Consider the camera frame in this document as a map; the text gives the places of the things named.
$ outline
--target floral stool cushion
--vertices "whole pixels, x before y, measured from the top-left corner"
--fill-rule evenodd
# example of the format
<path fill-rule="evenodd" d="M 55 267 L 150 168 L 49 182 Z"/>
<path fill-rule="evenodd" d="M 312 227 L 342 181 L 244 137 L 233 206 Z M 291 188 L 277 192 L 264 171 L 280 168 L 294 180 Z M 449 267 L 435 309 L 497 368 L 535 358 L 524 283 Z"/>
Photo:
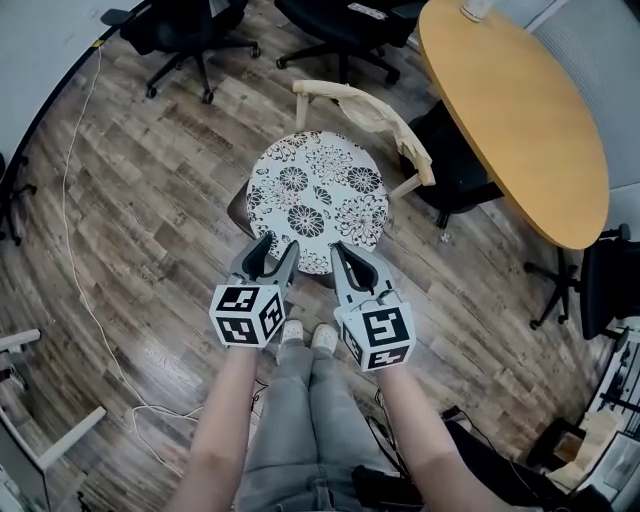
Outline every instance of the floral stool cushion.
<path fill-rule="evenodd" d="M 280 258 L 300 243 L 298 269 L 331 272 L 331 245 L 372 251 L 387 220 L 387 193 L 375 162 L 355 142 L 331 132 L 302 132 L 272 144 L 258 159 L 247 188 L 256 237 L 271 232 Z"/>

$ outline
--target shoe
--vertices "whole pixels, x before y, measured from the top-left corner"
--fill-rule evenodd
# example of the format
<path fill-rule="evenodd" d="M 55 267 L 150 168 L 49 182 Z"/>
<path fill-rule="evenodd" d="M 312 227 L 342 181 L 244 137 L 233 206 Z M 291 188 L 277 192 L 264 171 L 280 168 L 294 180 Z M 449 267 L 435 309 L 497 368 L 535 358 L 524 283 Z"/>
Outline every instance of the shoe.
<path fill-rule="evenodd" d="M 282 327 L 282 341 L 276 353 L 276 362 L 280 364 L 280 351 L 287 345 L 288 341 L 302 340 L 304 337 L 304 328 L 300 320 L 287 320 Z"/>
<path fill-rule="evenodd" d="M 27 382 L 22 378 L 22 375 L 18 373 L 18 370 L 15 366 L 9 366 L 9 379 L 15 382 L 21 391 L 26 391 L 29 386 L 27 386 Z"/>
<path fill-rule="evenodd" d="M 322 349 L 324 352 L 333 354 L 338 346 L 338 331 L 329 324 L 320 324 L 313 333 L 311 348 Z"/>

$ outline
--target forearm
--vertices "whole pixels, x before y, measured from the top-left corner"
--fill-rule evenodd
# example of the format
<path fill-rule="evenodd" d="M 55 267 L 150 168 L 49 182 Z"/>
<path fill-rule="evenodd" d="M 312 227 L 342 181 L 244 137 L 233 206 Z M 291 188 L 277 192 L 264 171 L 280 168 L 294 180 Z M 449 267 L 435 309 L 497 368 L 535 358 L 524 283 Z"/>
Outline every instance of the forearm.
<path fill-rule="evenodd" d="M 380 370 L 377 377 L 400 451 L 427 507 L 433 512 L 510 510 L 469 471 L 408 367 Z"/>
<path fill-rule="evenodd" d="M 247 453 L 258 353 L 253 348 L 228 349 L 200 415 L 187 472 L 168 511 L 229 510 Z"/>

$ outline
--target jeans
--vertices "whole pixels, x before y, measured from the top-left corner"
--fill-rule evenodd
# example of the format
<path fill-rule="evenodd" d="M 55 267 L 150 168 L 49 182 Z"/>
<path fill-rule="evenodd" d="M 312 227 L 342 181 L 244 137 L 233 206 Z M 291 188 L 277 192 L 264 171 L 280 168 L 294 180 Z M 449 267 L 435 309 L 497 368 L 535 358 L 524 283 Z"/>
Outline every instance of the jeans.
<path fill-rule="evenodd" d="M 240 512 L 366 510 L 351 472 L 393 472 L 333 357 L 302 340 L 280 349 L 236 496 Z"/>

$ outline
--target wooden floor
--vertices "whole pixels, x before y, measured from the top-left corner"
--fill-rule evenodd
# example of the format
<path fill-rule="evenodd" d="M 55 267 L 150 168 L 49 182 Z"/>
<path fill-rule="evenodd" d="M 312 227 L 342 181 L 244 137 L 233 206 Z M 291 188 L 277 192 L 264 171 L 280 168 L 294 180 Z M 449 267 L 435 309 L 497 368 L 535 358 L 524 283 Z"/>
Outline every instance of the wooden floor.
<path fill-rule="evenodd" d="M 216 53 L 209 65 L 211 106 L 200 103 L 193 62 L 173 72 L 154 100 L 144 81 L 166 56 L 138 56 L 119 36 L 103 49 L 102 71 L 71 158 L 67 182 L 71 245 L 79 279 L 109 344 L 135 388 L 150 403 L 189 412 L 202 404 L 224 353 L 207 311 L 235 254 L 249 240 L 226 206 L 268 145 L 294 129 L 295 78 L 334 80 L 333 58 L 281 71 L 275 59 L 312 44 L 265 0 L 252 0 L 238 32 L 257 39 L 262 57 Z M 355 63 L 351 83 L 390 103 L 407 120 L 436 98 L 412 49 L 389 49 L 402 71 L 394 86 L 384 73 Z M 82 66 L 42 121 L 26 154 L 24 179 L 39 187 L 18 208 L 20 248 L 0 245 L 0 335 L 37 327 L 42 340 L 24 358 L 31 383 L 17 397 L 0 386 L 3 405 L 36 452 L 102 404 L 108 415 L 52 471 L 54 505 L 74 510 L 75 491 L 94 510 L 158 510 L 178 478 L 133 432 L 139 405 L 124 385 L 73 284 L 61 214 L 64 159 L 98 55 Z M 402 180 L 389 138 L 351 126 L 324 100 L 310 106 L 309 126 L 352 137 L 377 161 L 389 187 Z M 553 248 L 503 200 L 452 218 L 448 242 L 433 212 L 413 194 L 392 206 L 378 254 L 390 264 L 413 307 L 419 337 L 411 364 L 439 408 L 457 404 L 504 454 L 518 457 L 555 417 L 577 420 L 609 353 L 604 340 L 580 335 L 572 320 L 554 319 L 538 332 L 550 285 L 526 275 L 522 263 L 552 265 Z M 311 332 L 332 322 L 330 290 L 300 278 L 291 317 Z M 363 406 L 374 410 L 371 375 L 355 371 L 347 350 L 337 357 Z M 268 380 L 265 354 L 260 376 Z M 189 422 L 139 416 L 142 435 L 183 468 Z"/>

